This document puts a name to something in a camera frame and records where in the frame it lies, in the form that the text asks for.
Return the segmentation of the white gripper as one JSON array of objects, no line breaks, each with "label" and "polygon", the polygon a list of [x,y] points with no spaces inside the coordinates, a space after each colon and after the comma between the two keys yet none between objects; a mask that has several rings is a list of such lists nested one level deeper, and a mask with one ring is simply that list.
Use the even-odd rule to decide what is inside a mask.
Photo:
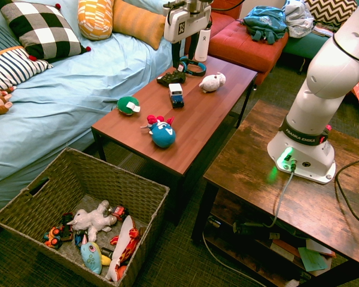
[{"label": "white gripper", "polygon": [[199,40],[199,31],[208,25],[211,2],[168,2],[163,5],[166,17],[164,38],[172,43],[172,63],[180,65],[181,40],[191,36],[190,59],[194,58]]}]

